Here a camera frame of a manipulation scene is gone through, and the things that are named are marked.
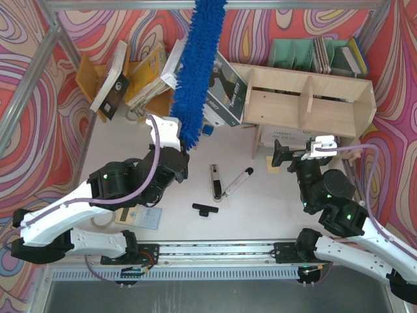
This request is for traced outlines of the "white black stapler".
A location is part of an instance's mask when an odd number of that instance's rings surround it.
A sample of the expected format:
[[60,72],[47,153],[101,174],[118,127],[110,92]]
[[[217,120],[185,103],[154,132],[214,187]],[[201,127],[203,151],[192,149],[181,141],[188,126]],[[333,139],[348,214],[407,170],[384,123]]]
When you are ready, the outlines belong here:
[[210,176],[212,182],[212,197],[215,202],[221,202],[223,198],[222,184],[217,164],[210,165]]

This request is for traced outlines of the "white black utility knife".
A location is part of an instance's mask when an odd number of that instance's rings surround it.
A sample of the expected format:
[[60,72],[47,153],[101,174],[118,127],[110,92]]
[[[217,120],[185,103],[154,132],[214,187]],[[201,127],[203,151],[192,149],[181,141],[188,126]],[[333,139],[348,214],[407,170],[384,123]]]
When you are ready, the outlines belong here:
[[246,168],[223,192],[223,197],[232,195],[253,173],[253,168]]

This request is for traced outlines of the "blue microfiber duster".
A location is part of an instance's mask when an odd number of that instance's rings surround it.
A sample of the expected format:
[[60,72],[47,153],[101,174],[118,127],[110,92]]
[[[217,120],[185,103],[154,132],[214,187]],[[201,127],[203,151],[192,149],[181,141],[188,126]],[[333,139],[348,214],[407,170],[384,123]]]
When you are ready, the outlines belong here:
[[225,18],[227,1],[196,1],[190,31],[180,57],[181,69],[171,116],[181,122],[180,141],[187,150],[199,141],[209,80]]

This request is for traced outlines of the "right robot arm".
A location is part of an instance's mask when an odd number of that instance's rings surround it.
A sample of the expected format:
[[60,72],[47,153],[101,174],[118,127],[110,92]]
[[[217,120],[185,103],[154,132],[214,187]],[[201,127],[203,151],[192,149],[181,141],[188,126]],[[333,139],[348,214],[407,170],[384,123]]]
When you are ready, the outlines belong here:
[[340,151],[334,136],[317,136],[304,150],[274,142],[272,167],[289,162],[295,173],[304,212],[320,213],[319,224],[336,237],[361,245],[337,243],[318,231],[304,228],[288,247],[274,247],[277,263],[301,261],[338,263],[378,280],[398,298],[416,304],[416,249],[387,231],[375,219],[368,203],[353,200],[356,187],[340,170],[321,171]]

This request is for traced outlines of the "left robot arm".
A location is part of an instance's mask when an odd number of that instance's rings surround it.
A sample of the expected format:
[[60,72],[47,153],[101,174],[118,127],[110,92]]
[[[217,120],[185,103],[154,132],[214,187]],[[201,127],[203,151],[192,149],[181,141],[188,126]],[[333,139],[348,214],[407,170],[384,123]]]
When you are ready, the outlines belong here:
[[85,220],[118,209],[154,207],[172,182],[187,179],[190,156],[185,148],[163,147],[148,180],[154,152],[155,146],[150,145],[144,159],[107,163],[73,192],[43,209],[16,210],[13,226],[20,236],[11,243],[12,257],[34,264],[74,255],[100,256],[103,265],[155,264],[151,252],[138,245],[132,231],[95,233],[78,228]]

